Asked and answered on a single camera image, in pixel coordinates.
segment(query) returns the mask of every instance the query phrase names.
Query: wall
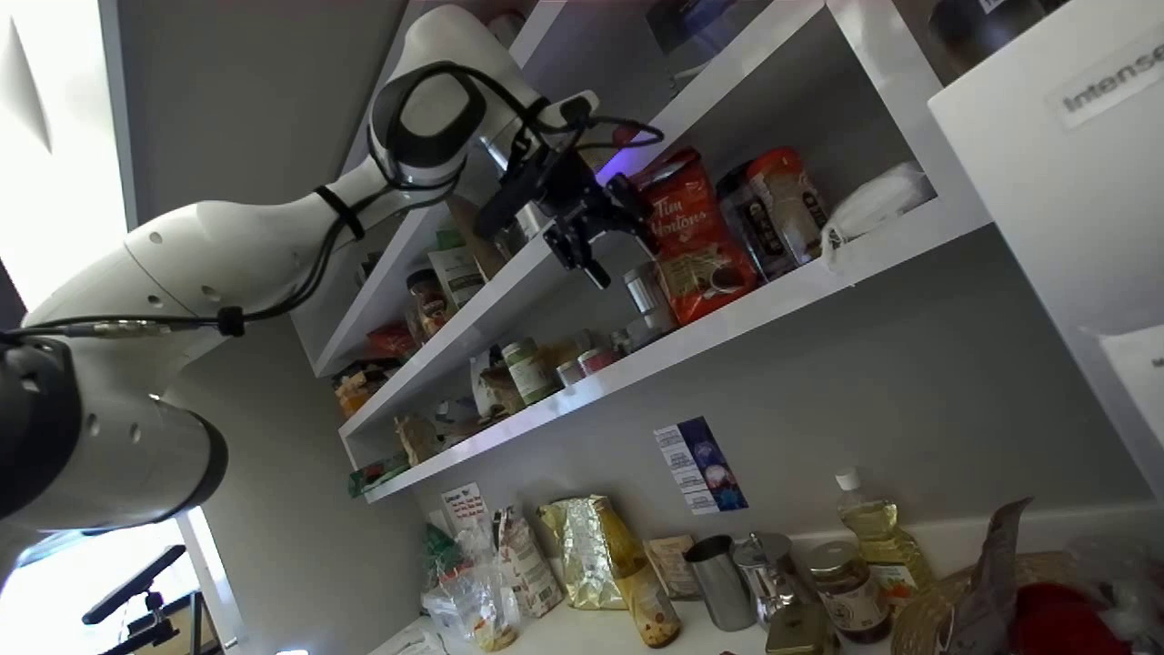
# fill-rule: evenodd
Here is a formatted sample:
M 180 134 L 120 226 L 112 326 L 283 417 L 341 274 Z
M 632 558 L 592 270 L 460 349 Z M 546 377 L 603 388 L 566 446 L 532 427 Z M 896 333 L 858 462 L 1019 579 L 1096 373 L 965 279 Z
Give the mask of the wall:
M 204 514 L 238 595 L 242 651 L 355 655 L 414 618 L 419 514 L 344 497 L 332 391 L 283 321 L 194 362 L 171 395 L 231 446 Z
M 651 429 L 706 415 L 751 503 L 696 519 Z M 491 503 L 609 491 L 639 531 L 817 531 L 834 472 L 868 465 L 913 519 L 1141 503 L 1144 484 L 991 230 L 414 491 Z

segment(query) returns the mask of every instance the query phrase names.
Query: spice jar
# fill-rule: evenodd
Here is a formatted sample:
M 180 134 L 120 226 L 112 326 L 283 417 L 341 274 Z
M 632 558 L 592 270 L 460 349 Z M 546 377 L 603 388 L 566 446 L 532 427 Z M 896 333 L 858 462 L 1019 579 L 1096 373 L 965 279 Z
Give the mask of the spice jar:
M 482 349 L 469 361 L 469 387 L 480 427 L 498 423 L 521 412 L 521 391 L 498 356 L 498 349 Z
M 407 304 L 420 326 L 420 339 L 434 339 L 452 316 L 452 304 L 434 270 L 414 270 L 407 277 Z
M 808 553 L 808 573 L 826 601 L 837 633 L 853 644 L 871 644 L 891 633 L 891 611 L 868 566 L 858 559 L 851 541 L 823 541 Z
M 556 377 L 532 339 L 508 343 L 503 361 L 522 404 L 539 404 L 556 391 Z

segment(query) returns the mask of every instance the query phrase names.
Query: bottle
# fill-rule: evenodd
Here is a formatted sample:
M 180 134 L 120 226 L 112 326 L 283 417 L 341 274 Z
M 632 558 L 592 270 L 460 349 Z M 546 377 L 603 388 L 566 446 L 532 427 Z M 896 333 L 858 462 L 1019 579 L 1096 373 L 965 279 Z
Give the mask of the bottle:
M 932 565 L 916 538 L 903 531 L 903 509 L 896 497 L 868 491 L 853 469 L 837 472 L 840 525 L 858 538 L 858 558 L 868 565 L 888 603 L 910 601 L 932 587 Z

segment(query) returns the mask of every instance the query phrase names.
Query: red object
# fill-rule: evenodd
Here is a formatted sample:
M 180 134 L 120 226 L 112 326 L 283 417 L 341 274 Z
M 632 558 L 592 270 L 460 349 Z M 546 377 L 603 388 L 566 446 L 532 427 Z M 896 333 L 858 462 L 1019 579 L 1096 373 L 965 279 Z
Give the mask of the red object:
M 613 361 L 619 361 L 613 349 L 586 349 L 586 351 L 578 356 L 578 368 L 582 368 L 586 373 L 595 373 L 595 371 L 609 368 Z
M 726 231 L 711 180 L 696 149 L 663 163 L 642 186 L 651 231 L 659 240 L 659 279 L 675 322 L 689 322 L 757 286 L 757 265 Z
M 1132 655 L 1082 592 L 1051 582 L 1019 590 L 1011 647 L 1019 655 Z
M 803 161 L 799 161 L 799 151 L 796 149 L 766 149 L 766 151 L 760 151 L 751 163 L 748 163 L 748 177 L 751 176 L 766 176 L 766 169 L 777 169 L 777 176 L 803 176 Z
M 366 361 L 407 361 L 414 349 L 407 322 L 380 322 L 366 330 L 365 356 Z

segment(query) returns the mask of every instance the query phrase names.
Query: robotic arm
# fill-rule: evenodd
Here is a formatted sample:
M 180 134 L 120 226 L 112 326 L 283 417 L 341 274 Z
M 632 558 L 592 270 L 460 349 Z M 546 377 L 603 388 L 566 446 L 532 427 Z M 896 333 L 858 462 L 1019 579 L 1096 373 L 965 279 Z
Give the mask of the robotic arm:
M 436 7 L 407 29 L 366 116 L 372 157 L 348 176 L 289 205 L 207 201 L 127 231 L 23 330 L 0 333 L 0 590 L 4 558 L 48 531 L 110 531 L 200 504 L 226 472 L 226 440 L 171 407 L 168 381 L 252 321 L 303 304 L 341 231 L 365 236 L 443 201 L 472 142 L 505 161 L 480 231 L 539 201 L 556 212 L 546 240 L 560 263 L 595 279 L 588 236 L 626 230 L 651 242 L 628 186 L 595 186 L 576 151 L 592 122 L 592 97 L 539 97 L 477 19 Z

